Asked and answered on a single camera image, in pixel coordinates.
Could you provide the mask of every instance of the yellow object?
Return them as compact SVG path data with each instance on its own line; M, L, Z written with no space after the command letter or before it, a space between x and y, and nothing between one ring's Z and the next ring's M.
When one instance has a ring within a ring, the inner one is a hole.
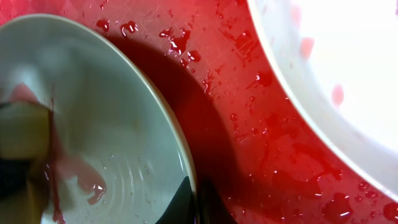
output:
M1 223L40 223L49 201L44 176L49 137L47 108L20 102L0 109L0 158L31 161L26 188L0 201Z

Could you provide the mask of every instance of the black and yellow object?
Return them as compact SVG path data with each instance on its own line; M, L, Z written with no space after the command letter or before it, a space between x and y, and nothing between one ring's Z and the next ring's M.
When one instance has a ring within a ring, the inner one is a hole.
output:
M0 106L1 223L39 224L49 201L44 166L49 110L32 103Z

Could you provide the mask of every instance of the red tray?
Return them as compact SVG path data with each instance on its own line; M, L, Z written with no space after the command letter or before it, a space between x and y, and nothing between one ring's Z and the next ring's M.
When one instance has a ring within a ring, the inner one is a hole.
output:
M199 180L213 180L239 223L398 220L398 205L339 161L296 112L244 0L0 1L2 24L37 12L94 29L142 68L177 115Z

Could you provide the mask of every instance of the red cutting board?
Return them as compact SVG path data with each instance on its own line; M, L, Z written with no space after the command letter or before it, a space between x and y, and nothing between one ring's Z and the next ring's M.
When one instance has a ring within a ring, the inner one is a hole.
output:
M152 79L177 115L199 179L213 180L239 223L397 220L398 205L296 112L244 0L0 0L1 24L36 12L94 29Z

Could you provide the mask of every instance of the bowl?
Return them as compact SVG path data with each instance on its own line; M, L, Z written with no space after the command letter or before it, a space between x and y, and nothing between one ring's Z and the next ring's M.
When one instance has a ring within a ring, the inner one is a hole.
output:
M173 112L114 45L46 14L3 25L0 43L0 101L29 89L53 109L62 150L78 158L69 168L92 169L57 181L67 223L155 223L186 179L195 196L192 157ZM84 190L82 179L97 174L106 191ZM54 223L53 211L50 203L42 223Z
M248 3L271 67L303 119L346 165L398 201L396 1Z

